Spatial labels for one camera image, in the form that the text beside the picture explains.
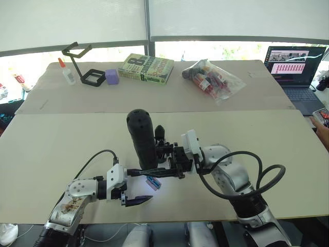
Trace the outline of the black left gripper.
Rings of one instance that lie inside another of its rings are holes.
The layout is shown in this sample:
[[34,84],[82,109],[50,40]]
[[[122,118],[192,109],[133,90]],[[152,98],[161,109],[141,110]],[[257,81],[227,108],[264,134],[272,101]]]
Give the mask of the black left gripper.
[[[127,175],[131,177],[139,177],[142,175],[150,176],[150,172],[148,170],[140,170],[140,169],[128,169]],[[140,205],[148,200],[150,200],[153,196],[136,196],[133,199],[128,199],[125,195],[125,190],[121,188],[114,188],[111,191],[111,199],[119,200],[122,206],[131,207]]]

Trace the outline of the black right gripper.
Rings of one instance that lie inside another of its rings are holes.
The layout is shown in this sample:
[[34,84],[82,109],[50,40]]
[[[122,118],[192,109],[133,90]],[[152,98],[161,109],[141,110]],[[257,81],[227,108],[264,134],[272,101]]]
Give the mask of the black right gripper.
[[175,147],[173,144],[156,146],[156,154],[170,154],[170,169],[155,168],[142,170],[141,174],[154,178],[177,177],[185,178],[185,172],[192,169],[192,160],[187,157],[183,147]]

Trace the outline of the bystander bare hand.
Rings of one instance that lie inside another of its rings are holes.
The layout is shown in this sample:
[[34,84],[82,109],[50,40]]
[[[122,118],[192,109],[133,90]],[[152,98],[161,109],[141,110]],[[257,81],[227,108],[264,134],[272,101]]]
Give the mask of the bystander bare hand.
[[311,120],[311,123],[313,126],[316,128],[316,135],[328,151],[328,146],[329,146],[329,129],[328,127],[324,126],[321,122],[317,121],[313,117],[309,118]]

